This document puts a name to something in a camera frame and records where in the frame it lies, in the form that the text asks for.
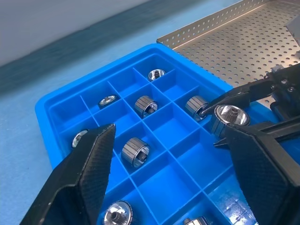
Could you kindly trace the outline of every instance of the blue plastic tray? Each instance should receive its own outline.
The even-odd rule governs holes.
[[[153,82],[153,69],[167,74]],[[236,180],[230,154],[216,149],[207,117],[194,121],[184,109],[198,94],[211,101],[231,86],[169,48],[152,44],[43,97],[36,114],[53,168],[71,152],[75,134],[85,128],[115,123],[114,157],[98,224],[106,208],[123,199],[131,203],[143,225],[182,224],[205,216],[212,225],[257,224]],[[105,96],[120,99],[100,110]],[[159,110],[145,119],[134,111],[135,101],[148,95]],[[270,110],[253,103],[252,123],[276,122]],[[138,170],[121,158],[124,144],[138,137],[149,143],[148,161]],[[300,150],[287,144],[291,155]]]

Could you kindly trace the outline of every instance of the socket wrench socket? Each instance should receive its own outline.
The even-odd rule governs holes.
[[[224,137],[225,127],[228,123],[248,126],[250,117],[248,114],[233,105],[218,105],[210,119],[211,132],[219,138]]]
[[[143,140],[133,137],[122,149],[122,158],[128,161],[132,167],[139,168],[149,155],[150,146]]]
[[[149,96],[142,96],[135,102],[135,111],[143,119],[158,109],[158,103]]]
[[[186,105],[186,111],[188,114],[194,118],[197,122],[203,120],[205,117],[201,116],[201,112],[205,107],[208,105],[208,102],[205,101],[202,97],[199,95],[191,97]]]

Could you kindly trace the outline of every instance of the metal socket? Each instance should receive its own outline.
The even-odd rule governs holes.
[[[105,212],[103,225],[134,225],[131,205],[123,200],[111,204]]]
[[[82,131],[80,131],[78,134],[76,134],[76,136],[74,137],[74,139],[72,140],[72,148],[76,148],[76,146],[78,145],[80,139],[83,137],[83,135],[85,135],[89,130],[88,129],[84,129]]]
[[[165,71],[162,69],[154,69],[148,74],[148,80],[149,81],[154,81],[161,76],[165,75]]]
[[[194,118],[196,121],[201,121],[205,117],[201,116],[201,112],[205,107],[208,105],[208,102],[205,101],[202,97],[199,95],[196,95],[194,97],[191,97],[186,105],[185,108],[188,112],[188,114]]]
[[[248,114],[233,105],[218,105],[210,119],[211,132],[219,138],[224,138],[225,127],[228,123],[248,126],[250,117]]]
[[[143,165],[149,155],[150,146],[143,140],[133,137],[122,149],[122,157],[128,161],[132,167],[139,168]]]
[[[113,103],[114,101],[116,101],[118,99],[118,96],[116,95],[110,95],[107,96],[105,98],[103,98],[99,103],[98,106],[100,109],[103,109],[104,107],[110,105],[111,103]]]
[[[183,221],[184,225],[210,225],[205,217],[199,217],[197,219],[191,220],[190,218],[186,218]]]
[[[135,102],[135,111],[143,119],[158,109],[158,103],[149,96],[142,96]]]

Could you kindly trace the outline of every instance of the screw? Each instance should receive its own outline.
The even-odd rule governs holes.
[[[292,91],[295,90],[295,88],[294,88],[294,87],[289,87],[287,90],[288,90],[289,92],[292,92]]]
[[[281,81],[282,84],[287,84],[287,79]]]

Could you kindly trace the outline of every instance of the tray compartment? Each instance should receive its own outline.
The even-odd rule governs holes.
[[[120,183],[116,188],[108,191],[105,194],[100,215],[97,221],[97,225],[102,225],[102,220],[105,215],[106,209],[114,202],[119,200],[127,201],[132,209],[133,215],[139,219],[140,225],[153,225],[157,224],[148,206],[141,198],[138,191],[135,189],[130,179]]]
[[[93,117],[88,117],[87,119],[75,124],[74,126],[66,129],[59,134],[59,140],[61,143],[61,150],[66,157],[72,151],[72,140],[80,131],[85,129],[97,128],[98,125]]]
[[[140,88],[130,96],[126,97],[125,100],[128,102],[130,107],[135,110],[135,102],[142,96],[149,96],[158,104],[158,110],[160,110],[162,107],[164,107],[166,104],[170,102],[170,100],[164,96],[156,87],[154,87],[151,84],[148,84],[145,87]]]
[[[258,225],[240,189],[233,168],[219,177],[205,192],[233,225]]]
[[[144,121],[167,148],[198,129],[197,123],[173,103],[155,112]]]
[[[133,181],[159,222],[200,191],[167,152],[135,173]]]
[[[79,95],[51,106],[49,114],[58,132],[74,126],[90,116],[90,112]]]
[[[216,149],[203,128],[182,140],[170,152],[202,187],[206,187],[231,164],[228,150]]]
[[[86,103],[86,106],[89,108],[92,114],[97,113],[100,110],[98,103],[103,98],[110,95],[116,95],[118,96],[118,100],[120,99],[117,91],[107,81],[98,82],[81,93],[81,96],[84,102]]]
[[[162,69],[166,73],[174,69],[174,65],[159,54],[152,54],[134,65],[134,68],[148,79],[148,74],[154,69]]]
[[[153,159],[155,159],[159,154],[165,151],[165,148],[163,145],[157,140],[157,138],[152,134],[152,132],[142,123],[138,123],[134,127],[130,128],[126,132],[124,132],[122,135],[120,135],[115,140],[114,144],[114,150],[116,151],[116,154],[121,159],[124,167],[128,171],[129,174],[134,173],[137,171],[134,169],[129,162],[126,160],[123,160],[121,158],[121,152],[126,144],[127,141],[129,141],[130,138],[137,137],[146,142],[150,146],[150,152],[148,155],[147,161],[140,167],[142,168],[146,164],[149,164]]]
[[[184,219],[195,219],[200,216],[205,216],[212,225],[231,225],[231,223],[224,218],[222,213],[202,192],[167,219],[163,225],[182,225]]]
[[[147,84],[147,80],[134,68],[124,69],[109,79],[112,86],[125,97]]]
[[[196,87],[196,81],[179,69],[157,79],[153,84],[160,89],[169,99],[175,100]]]
[[[109,123],[116,124],[116,136],[140,121],[140,118],[124,100],[109,105],[96,113],[94,117],[100,126]]]

